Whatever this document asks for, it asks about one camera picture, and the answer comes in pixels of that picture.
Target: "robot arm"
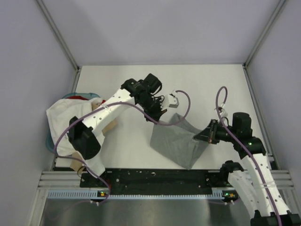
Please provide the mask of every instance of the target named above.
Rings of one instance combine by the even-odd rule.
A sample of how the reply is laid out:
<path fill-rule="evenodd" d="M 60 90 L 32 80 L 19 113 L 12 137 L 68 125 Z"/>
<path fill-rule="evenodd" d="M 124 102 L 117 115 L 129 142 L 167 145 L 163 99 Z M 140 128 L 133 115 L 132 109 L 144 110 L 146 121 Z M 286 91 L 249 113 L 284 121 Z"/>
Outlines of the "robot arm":
<path fill-rule="evenodd" d="M 267 188 L 271 194 L 283 226 L 299 226 L 301 220 L 298 214 L 292 214 L 279 193 L 276 183 L 269 169 L 269 161 L 261 140 L 252 136 L 251 118 L 246 113 L 234 113 L 232 126 L 227 127 L 249 150 L 258 163 L 263 174 L 262 178 L 245 150 L 227 133 L 225 128 L 217 120 L 211 120 L 205 130 L 197 134 L 194 139 L 203 140 L 211 144 L 222 141 L 231 142 L 238 152 L 240 159 L 248 170 L 252 184 L 246 180 L 243 168 L 239 163 L 227 161 L 221 168 L 221 180 L 230 183 L 248 209 L 251 225 L 254 226 L 278 226 L 275 209 L 271 202 Z"/>
<path fill-rule="evenodd" d="M 104 141 L 102 130 L 112 120 L 131 105 L 136 104 L 140 105 L 144 112 L 155 121 L 159 121 L 169 107 L 178 107 L 179 101 L 175 91 L 166 96 L 154 96 L 161 89 L 162 83 L 152 74 L 149 74 L 144 80 L 129 79 L 111 98 L 95 109 L 97 111 L 95 114 L 86 117 L 69 131 L 68 137 L 72 146 L 95 174 L 101 175 L 104 172 L 100 158 L 100 150 Z M 77 119 L 77 117 L 72 118 L 70 124 Z"/>

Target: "metal frame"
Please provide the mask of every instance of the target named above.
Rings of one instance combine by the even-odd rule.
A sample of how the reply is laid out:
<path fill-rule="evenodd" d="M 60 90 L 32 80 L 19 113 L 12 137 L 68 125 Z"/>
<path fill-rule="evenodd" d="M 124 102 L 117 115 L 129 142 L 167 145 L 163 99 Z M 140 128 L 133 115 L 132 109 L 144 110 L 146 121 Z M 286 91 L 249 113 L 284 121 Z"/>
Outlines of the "metal frame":
<path fill-rule="evenodd" d="M 55 39 L 57 40 L 58 44 L 60 45 L 62 51 L 66 55 L 67 59 L 70 61 L 72 67 L 74 68 L 75 71 L 78 71 L 79 66 L 76 63 L 72 53 L 70 52 L 64 38 L 62 37 L 60 31 L 58 30 L 50 12 L 48 11 L 45 3 L 43 0 L 34 0 L 37 3 L 38 8 L 41 10 L 42 15 L 44 16 L 47 24 L 50 27 L 50 30 L 52 31 Z"/>
<path fill-rule="evenodd" d="M 272 170 L 272 176 L 279 190 L 284 194 L 285 201 L 290 207 L 292 213 L 301 213 L 301 206 L 298 201 L 296 191 L 291 179 L 291 175 L 287 170 Z M 80 177 L 74 171 L 44 171 L 42 172 L 38 189 L 35 196 L 35 202 L 32 208 L 30 221 L 27 226 L 39 226 L 43 211 L 46 204 L 46 199 L 49 192 L 54 191 L 79 191 L 89 192 L 92 188 L 81 188 Z"/>
<path fill-rule="evenodd" d="M 280 14 L 282 13 L 282 11 L 285 8 L 285 6 L 286 6 L 287 3 L 288 3 L 288 0 L 280 0 L 279 3 L 277 4 L 274 12 L 272 13 L 271 17 L 269 18 L 268 23 L 266 24 L 266 26 L 264 27 L 263 31 L 261 32 L 258 40 L 256 41 L 254 47 L 251 50 L 251 53 L 249 54 L 249 56 L 248 56 L 248 58 L 247 58 L 247 60 L 245 62 L 245 66 L 246 67 L 249 66 L 249 64 L 253 60 L 255 54 L 257 53 L 257 51 L 262 46 L 262 44 L 265 41 L 265 39 L 267 38 L 267 36 L 268 36 L 271 28 L 273 27 L 273 25 L 275 24 L 275 22 L 279 18 Z"/>

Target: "purple cable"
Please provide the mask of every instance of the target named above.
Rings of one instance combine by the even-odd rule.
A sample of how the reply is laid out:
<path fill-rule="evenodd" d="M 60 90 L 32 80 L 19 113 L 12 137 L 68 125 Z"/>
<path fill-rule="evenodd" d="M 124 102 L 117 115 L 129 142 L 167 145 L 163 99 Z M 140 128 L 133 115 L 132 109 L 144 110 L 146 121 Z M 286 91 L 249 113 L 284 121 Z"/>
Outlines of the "purple cable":
<path fill-rule="evenodd" d="M 259 176 L 260 176 L 260 178 L 261 178 L 261 180 L 262 180 L 262 183 L 263 183 L 263 184 L 266 184 L 266 181 L 265 181 L 265 179 L 264 179 L 263 173 L 262 173 L 262 171 L 261 171 L 261 169 L 260 169 L 260 167 L 259 167 L 259 165 L 258 165 L 256 159 L 255 159 L 255 158 L 253 157 L 253 155 L 249 152 L 249 150 L 243 145 L 243 143 L 241 143 L 240 140 L 239 140 L 239 139 L 238 139 L 238 138 L 237 138 L 237 137 L 236 137 L 236 136 L 235 136 L 235 135 L 227 128 L 226 124 L 225 124 L 224 121 L 222 120 L 221 114 L 220 114 L 220 112 L 219 112 L 219 110 L 218 110 L 218 99 L 219 99 L 220 93 L 221 93 L 221 91 L 222 91 L 223 89 L 225 89 L 225 91 L 226 91 L 226 97 L 225 97 L 225 100 L 227 100 L 228 89 L 227 89 L 227 87 L 225 87 L 225 86 L 222 86 L 222 87 L 218 90 L 218 92 L 217 92 L 217 94 L 216 94 L 216 99 L 215 99 L 215 107 L 216 107 L 216 112 L 217 112 L 218 118 L 219 118 L 219 120 L 220 120 L 222 126 L 225 128 L 225 130 L 233 137 L 233 139 L 234 139 L 234 140 L 235 140 L 235 141 L 236 141 L 236 142 L 244 149 L 244 151 L 245 151 L 245 152 L 248 154 L 248 156 L 252 159 L 252 161 L 254 162 L 255 167 L 256 167 L 257 170 L 258 170 L 258 173 L 259 173 Z M 265 190 L 267 191 L 267 194 L 268 194 L 268 196 L 269 196 L 269 199 L 271 200 L 273 209 L 274 209 L 275 214 L 276 214 L 276 217 L 277 217 L 278 225 L 279 225 L 279 226 L 282 226 L 280 214 L 279 214 L 279 212 L 278 212 L 276 203 L 275 203 L 274 200 L 273 200 L 272 194 L 271 194 L 271 192 L 269 191 L 269 188 L 268 188 L 268 187 L 265 187 Z"/>
<path fill-rule="evenodd" d="M 177 93 L 183 93 L 187 98 L 188 98 L 188 107 L 187 107 L 187 111 L 185 113 L 185 115 L 177 122 L 175 123 L 161 123 L 161 122 L 157 122 L 155 120 L 153 120 L 148 114 L 146 114 L 143 110 L 141 110 L 139 107 L 137 107 L 136 105 L 134 104 L 131 104 L 131 103 L 126 103 L 126 102 L 116 102 L 116 103 L 111 103 L 111 104 L 108 104 L 107 107 L 111 107 L 111 106 L 115 106 L 115 105 L 128 105 L 128 106 L 131 106 L 135 109 L 137 109 L 138 111 L 140 111 L 142 114 L 145 115 L 146 118 L 148 118 L 151 122 L 157 124 L 157 125 L 161 125 L 161 126 L 174 126 L 174 125 L 177 125 L 179 123 L 181 123 L 182 121 L 185 120 L 186 116 L 188 115 L 189 111 L 190 111 L 190 106 L 191 106 L 191 99 L 189 97 L 189 95 L 185 92 L 185 91 L 182 91 L 182 90 L 177 90 L 176 91 Z M 86 117 L 89 117 L 90 115 L 93 115 L 99 111 L 102 111 L 104 109 L 104 107 L 100 107 L 84 116 L 82 116 L 81 118 L 77 119 L 76 121 L 74 121 L 71 125 L 68 126 L 68 128 L 66 128 L 64 130 L 64 132 L 60 135 L 60 137 L 58 138 L 56 144 L 55 144 L 55 147 L 53 149 L 54 153 L 57 155 L 58 158 L 62 158 L 62 159 L 72 159 L 72 160 L 76 160 L 76 161 L 79 161 L 80 163 L 82 163 L 87 171 L 92 174 L 94 177 L 96 177 L 97 179 L 101 180 L 109 189 L 109 192 L 108 192 L 108 195 L 105 197 L 105 199 L 100 202 L 100 204 L 103 204 L 104 202 L 106 202 L 111 194 L 111 189 L 110 189 L 110 186 L 108 185 L 108 183 L 102 179 L 100 176 L 96 175 L 86 164 L 84 161 L 82 161 L 81 159 L 78 159 L 78 158 L 74 158 L 74 157 L 71 157 L 71 156 L 60 156 L 58 153 L 57 153 L 57 146 L 58 144 L 60 143 L 60 141 L 62 140 L 62 138 L 64 137 L 64 135 L 72 128 L 74 127 L 77 123 L 79 123 L 80 121 L 84 120 Z M 70 206 L 69 208 L 67 208 L 66 210 L 63 211 L 63 213 L 67 210 L 69 210 L 71 207 L 79 204 L 79 203 L 83 203 L 83 202 L 87 202 L 87 201 L 80 201 L 80 202 L 77 202 L 76 204 Z"/>

